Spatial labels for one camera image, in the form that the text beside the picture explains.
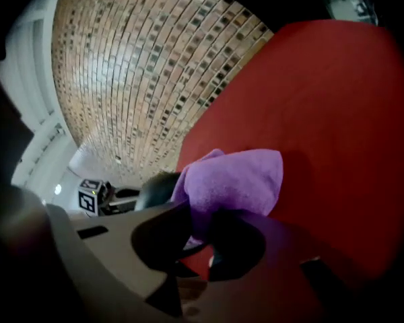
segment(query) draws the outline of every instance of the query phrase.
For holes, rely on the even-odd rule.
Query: wall light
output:
[[[58,185],[55,187],[54,193],[55,193],[56,195],[58,195],[58,194],[60,194],[60,192],[61,192],[61,185],[58,184]]]

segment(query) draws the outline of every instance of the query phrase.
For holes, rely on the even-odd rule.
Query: purple cloth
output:
[[[267,216],[278,201],[282,180],[283,159],[278,151],[253,149],[225,155],[214,149],[184,168],[172,201],[189,200],[193,237],[205,240],[211,216],[220,208]]]

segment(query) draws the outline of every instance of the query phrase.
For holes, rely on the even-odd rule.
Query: red surface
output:
[[[379,276],[404,236],[404,61],[390,34],[316,21],[281,29],[184,140],[178,170],[214,148],[278,149],[271,217]],[[206,273],[209,250],[184,263]]]

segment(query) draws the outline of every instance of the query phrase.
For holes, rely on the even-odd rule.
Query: black plastic part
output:
[[[118,199],[121,199],[123,197],[132,197],[132,196],[137,196],[139,195],[139,190],[135,189],[120,189],[115,192],[115,197]]]
[[[108,229],[104,226],[94,226],[89,229],[81,229],[77,233],[82,240],[99,236],[100,234],[105,234],[108,232]]]
[[[163,205],[168,202],[174,192],[175,184],[180,173],[159,174],[148,180],[139,193],[135,210],[140,211],[145,208]]]
[[[146,302],[174,317],[182,315],[174,265],[190,234],[190,207],[184,203],[142,223],[131,236],[133,249],[142,262],[168,274],[165,283]]]

